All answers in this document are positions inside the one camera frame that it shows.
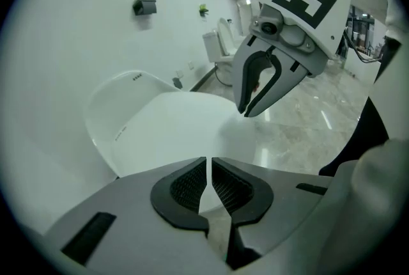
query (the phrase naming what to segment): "toilet tank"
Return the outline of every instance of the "toilet tank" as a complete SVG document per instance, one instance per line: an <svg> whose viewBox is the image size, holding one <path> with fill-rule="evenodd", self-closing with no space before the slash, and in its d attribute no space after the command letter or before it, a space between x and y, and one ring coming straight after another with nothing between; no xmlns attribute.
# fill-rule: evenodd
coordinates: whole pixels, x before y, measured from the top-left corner
<svg viewBox="0 0 409 275"><path fill-rule="evenodd" d="M214 29L213 31L204 34L202 37L209 62L216 63L220 61L222 57L222 49L217 31Z"/></svg>

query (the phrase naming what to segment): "white robot body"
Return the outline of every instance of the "white robot body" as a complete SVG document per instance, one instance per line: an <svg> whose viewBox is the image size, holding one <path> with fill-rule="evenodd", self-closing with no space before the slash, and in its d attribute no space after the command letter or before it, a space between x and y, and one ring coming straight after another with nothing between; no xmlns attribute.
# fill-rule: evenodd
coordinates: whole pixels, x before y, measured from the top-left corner
<svg viewBox="0 0 409 275"><path fill-rule="evenodd" d="M351 0L259 0L281 12L284 23L297 25L327 55L335 54Z"/></svg>

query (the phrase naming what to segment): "toilet lid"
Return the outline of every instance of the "toilet lid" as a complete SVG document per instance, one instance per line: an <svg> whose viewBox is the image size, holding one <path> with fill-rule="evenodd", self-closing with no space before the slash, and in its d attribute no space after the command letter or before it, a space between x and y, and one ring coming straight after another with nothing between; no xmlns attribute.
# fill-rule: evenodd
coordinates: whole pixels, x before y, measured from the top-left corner
<svg viewBox="0 0 409 275"><path fill-rule="evenodd" d="M225 55L233 56L237 49L233 41L233 34L231 32L229 23L226 19L220 18L217 22L217 31L219 32L220 43Z"/></svg>

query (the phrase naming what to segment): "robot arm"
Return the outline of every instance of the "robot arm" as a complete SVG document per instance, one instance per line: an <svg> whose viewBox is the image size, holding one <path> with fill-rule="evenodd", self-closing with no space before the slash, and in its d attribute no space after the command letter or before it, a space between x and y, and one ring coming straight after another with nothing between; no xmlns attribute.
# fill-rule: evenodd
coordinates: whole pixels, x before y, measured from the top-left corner
<svg viewBox="0 0 409 275"><path fill-rule="evenodd" d="M322 73L343 35L351 0L259 0L260 14L250 25L233 60L237 109L257 116L285 96L305 76ZM275 74L251 101L260 73Z"/></svg>

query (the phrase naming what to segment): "white toilet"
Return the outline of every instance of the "white toilet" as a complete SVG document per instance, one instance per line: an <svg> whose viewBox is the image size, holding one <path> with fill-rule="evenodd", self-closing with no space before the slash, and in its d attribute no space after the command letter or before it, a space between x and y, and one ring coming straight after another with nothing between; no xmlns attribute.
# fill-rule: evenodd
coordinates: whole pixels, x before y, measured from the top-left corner
<svg viewBox="0 0 409 275"><path fill-rule="evenodd" d="M234 56L238 45L235 45L233 33L226 19L220 18L217 22L217 31L219 32L220 44L225 56Z"/></svg>
<svg viewBox="0 0 409 275"><path fill-rule="evenodd" d="M214 29L203 35L209 62L215 63L222 80L219 77L217 79L228 86L231 85L233 58L243 39L244 36L241 36L235 40L230 25L224 18L220 18L217 22L217 30Z"/></svg>

